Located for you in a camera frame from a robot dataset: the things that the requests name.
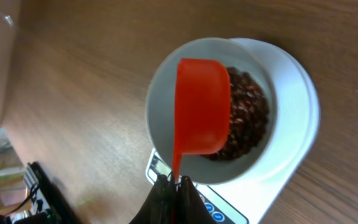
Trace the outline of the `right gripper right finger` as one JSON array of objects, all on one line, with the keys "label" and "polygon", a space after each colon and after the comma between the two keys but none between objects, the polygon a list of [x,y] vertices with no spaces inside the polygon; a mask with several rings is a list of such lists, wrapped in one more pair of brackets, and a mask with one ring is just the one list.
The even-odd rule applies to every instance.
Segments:
[{"label": "right gripper right finger", "polygon": [[216,224],[188,176],[183,176],[177,187],[174,224]]}]

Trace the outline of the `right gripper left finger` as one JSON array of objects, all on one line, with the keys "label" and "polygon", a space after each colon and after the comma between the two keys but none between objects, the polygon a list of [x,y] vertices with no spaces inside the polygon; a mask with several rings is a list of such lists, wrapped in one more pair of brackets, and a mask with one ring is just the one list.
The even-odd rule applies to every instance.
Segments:
[{"label": "right gripper left finger", "polygon": [[130,224],[171,224],[176,185],[170,175],[160,174]]}]

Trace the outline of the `orange measuring scoop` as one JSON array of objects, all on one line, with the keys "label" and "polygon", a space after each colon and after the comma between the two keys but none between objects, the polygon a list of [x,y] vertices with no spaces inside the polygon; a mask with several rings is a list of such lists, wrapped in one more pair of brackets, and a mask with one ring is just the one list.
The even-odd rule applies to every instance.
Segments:
[{"label": "orange measuring scoop", "polygon": [[216,60],[182,58],[177,65],[172,178],[183,155],[218,152],[227,141],[231,112],[228,72]]}]

